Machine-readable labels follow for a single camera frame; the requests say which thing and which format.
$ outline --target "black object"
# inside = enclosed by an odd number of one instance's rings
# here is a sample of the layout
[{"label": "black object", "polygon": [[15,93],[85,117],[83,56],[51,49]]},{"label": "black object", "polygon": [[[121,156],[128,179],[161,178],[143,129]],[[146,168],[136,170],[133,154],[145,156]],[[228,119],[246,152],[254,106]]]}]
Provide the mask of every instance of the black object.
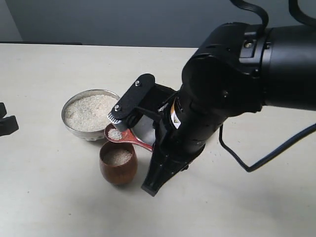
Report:
[{"label": "black object", "polygon": [[15,116],[4,118],[5,115],[6,109],[4,103],[0,103],[0,137],[10,135],[19,129]]},{"label": "black object", "polygon": [[[154,76],[145,74],[119,100],[121,110],[112,109],[121,124],[117,128],[133,127],[142,115],[155,121],[156,142],[142,185],[152,196],[188,168],[218,128],[221,145],[248,172],[316,130],[316,125],[307,128],[251,167],[223,142],[228,117],[256,113],[267,105],[316,111],[315,29],[311,24],[267,29],[269,18],[263,9],[241,0],[231,2],[257,13],[263,24],[218,27],[184,66],[179,91],[155,84]],[[290,1],[289,7],[297,10]]]}]

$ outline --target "cable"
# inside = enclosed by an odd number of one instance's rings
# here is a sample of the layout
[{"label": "cable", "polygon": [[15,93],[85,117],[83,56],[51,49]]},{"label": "cable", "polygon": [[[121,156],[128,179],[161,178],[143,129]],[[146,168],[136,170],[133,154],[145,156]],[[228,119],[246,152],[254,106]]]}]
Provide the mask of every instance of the cable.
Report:
[{"label": "cable", "polygon": [[276,148],[274,151],[263,157],[261,160],[257,161],[254,165],[252,166],[247,166],[241,159],[240,157],[232,150],[230,149],[223,141],[223,125],[220,126],[219,129],[219,142],[221,146],[228,151],[234,158],[235,160],[243,167],[247,172],[252,172],[255,171],[256,169],[260,168],[261,166],[265,165],[269,161],[273,160],[275,157],[280,155],[282,152],[293,146],[295,143],[300,141],[301,139],[305,138],[306,136],[312,134],[313,132],[316,131],[316,123],[313,124],[312,126],[309,126],[308,128],[305,128],[303,131],[297,133],[290,139],[288,139],[286,142],[284,142],[282,145],[280,145],[278,148]]},{"label": "cable", "polygon": [[316,28],[316,19],[309,17],[304,12],[302,12],[302,10],[300,9],[298,5],[298,0],[288,0],[288,9],[291,16],[295,20],[297,20],[298,22],[304,25]]},{"label": "cable", "polygon": [[243,0],[230,0],[232,4],[234,4],[236,7],[242,9],[242,10],[246,10],[246,11],[251,11],[256,13],[262,20],[262,27],[260,29],[260,33],[263,33],[264,30],[266,29],[268,23],[269,23],[269,15],[267,14],[267,12],[254,4],[245,2]]}]

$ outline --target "tabletop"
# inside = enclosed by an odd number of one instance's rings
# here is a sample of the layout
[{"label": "tabletop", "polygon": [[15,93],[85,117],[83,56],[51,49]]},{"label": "tabletop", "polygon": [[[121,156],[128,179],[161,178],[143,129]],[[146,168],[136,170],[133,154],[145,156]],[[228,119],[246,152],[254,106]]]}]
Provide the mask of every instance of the tabletop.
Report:
[{"label": "tabletop", "polygon": [[[247,173],[216,133],[151,197],[140,188],[150,152],[136,147],[135,179],[115,187],[100,173],[102,142],[64,127],[61,109],[81,91],[122,96],[144,73],[178,89],[195,50],[0,44],[0,102],[20,126],[0,137],[0,236],[315,236],[316,134]],[[264,107],[228,119],[224,139],[250,165],[315,119],[315,112]]]}]

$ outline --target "wooden cup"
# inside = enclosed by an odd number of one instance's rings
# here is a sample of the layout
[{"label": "wooden cup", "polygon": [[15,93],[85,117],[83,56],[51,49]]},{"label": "wooden cup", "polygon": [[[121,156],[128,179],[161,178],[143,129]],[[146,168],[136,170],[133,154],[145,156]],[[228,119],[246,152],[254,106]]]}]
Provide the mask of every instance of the wooden cup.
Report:
[{"label": "wooden cup", "polygon": [[[104,162],[105,155],[113,150],[123,149],[132,154],[124,164],[110,165]],[[111,184],[127,184],[133,180],[137,171],[137,157],[132,144],[106,142],[100,150],[100,170],[103,177]]]}]

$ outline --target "stainless steel bowl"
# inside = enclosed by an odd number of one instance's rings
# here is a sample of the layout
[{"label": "stainless steel bowl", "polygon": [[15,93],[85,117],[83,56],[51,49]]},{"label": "stainless steel bowl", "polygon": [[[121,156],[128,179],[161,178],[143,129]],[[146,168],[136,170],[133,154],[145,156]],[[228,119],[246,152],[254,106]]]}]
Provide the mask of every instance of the stainless steel bowl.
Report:
[{"label": "stainless steel bowl", "polygon": [[83,91],[75,96],[73,96],[72,98],[70,98],[66,104],[64,105],[62,111],[61,111],[61,118],[66,126],[66,128],[72,133],[74,134],[76,137],[79,138],[83,138],[87,141],[96,141],[96,140],[100,140],[105,138],[104,136],[104,129],[100,130],[100,131],[95,131],[95,132],[81,132],[81,131],[77,131],[72,129],[71,127],[69,127],[66,122],[65,122],[65,112],[66,112],[66,108],[73,103],[76,100],[79,100],[83,97],[88,97],[88,96],[92,96],[92,95],[107,95],[107,96],[111,96],[114,99],[119,100],[119,96],[116,95],[115,93],[108,91],[108,90],[102,90],[102,89],[94,89],[94,90],[86,90]]}]

